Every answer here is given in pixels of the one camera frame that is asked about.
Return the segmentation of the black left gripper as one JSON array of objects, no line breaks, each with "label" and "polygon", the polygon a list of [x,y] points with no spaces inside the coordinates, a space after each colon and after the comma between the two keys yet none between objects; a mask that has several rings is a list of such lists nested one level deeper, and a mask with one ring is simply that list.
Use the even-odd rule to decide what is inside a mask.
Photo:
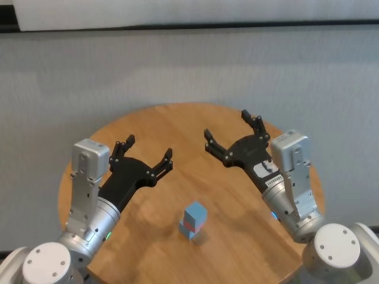
[{"label": "black left gripper", "polygon": [[98,196],[113,204],[119,213],[142,187],[154,187],[160,179],[173,169],[173,151],[168,148],[162,160],[154,167],[125,153],[134,145],[135,136],[129,135],[125,141],[117,141],[109,158],[110,177],[100,187]]}]

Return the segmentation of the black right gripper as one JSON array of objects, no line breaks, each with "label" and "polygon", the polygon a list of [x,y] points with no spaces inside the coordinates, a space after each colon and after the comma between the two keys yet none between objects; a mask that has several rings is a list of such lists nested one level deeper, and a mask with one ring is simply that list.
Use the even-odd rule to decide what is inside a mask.
[{"label": "black right gripper", "polygon": [[204,130],[205,151],[226,167],[241,168],[258,191],[263,193],[269,187],[269,180],[280,175],[278,166],[267,152],[270,135],[267,133],[260,115],[253,117],[244,109],[241,117],[253,129],[254,135],[241,138],[227,149],[221,146],[210,130],[206,128]]}]

